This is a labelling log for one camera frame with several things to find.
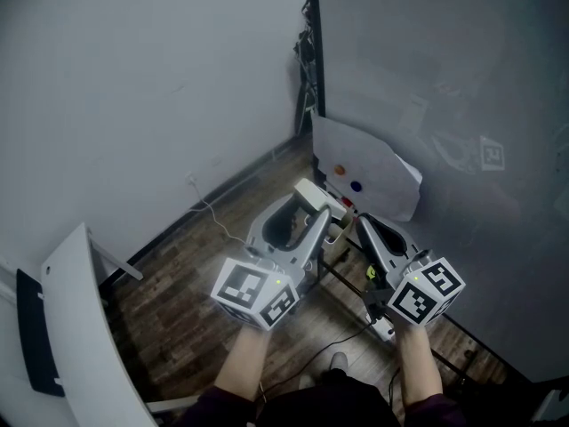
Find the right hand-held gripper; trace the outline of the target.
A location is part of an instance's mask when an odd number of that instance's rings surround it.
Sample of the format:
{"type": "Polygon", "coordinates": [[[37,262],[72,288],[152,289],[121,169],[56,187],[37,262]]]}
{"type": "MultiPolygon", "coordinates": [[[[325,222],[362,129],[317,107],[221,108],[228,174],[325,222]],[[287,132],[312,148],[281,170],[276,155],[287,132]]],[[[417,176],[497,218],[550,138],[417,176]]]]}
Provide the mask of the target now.
{"type": "Polygon", "coordinates": [[[388,263],[394,257],[414,257],[402,269],[392,268],[386,280],[393,291],[389,309],[416,326],[426,326],[453,303],[466,286],[453,266],[432,250],[419,252],[414,240],[394,223],[362,213],[357,235],[373,263],[388,263]]]}

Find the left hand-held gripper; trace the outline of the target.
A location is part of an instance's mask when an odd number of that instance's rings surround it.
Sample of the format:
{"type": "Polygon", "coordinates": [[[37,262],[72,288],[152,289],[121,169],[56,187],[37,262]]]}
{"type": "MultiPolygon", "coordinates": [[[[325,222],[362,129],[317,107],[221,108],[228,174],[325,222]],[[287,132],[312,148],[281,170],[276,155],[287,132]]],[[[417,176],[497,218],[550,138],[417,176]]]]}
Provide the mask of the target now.
{"type": "Polygon", "coordinates": [[[311,270],[332,222],[325,206],[310,217],[289,249],[297,202],[293,194],[269,205],[252,222],[244,254],[225,260],[210,297],[232,318],[264,331],[290,313],[308,289],[311,270]]]}

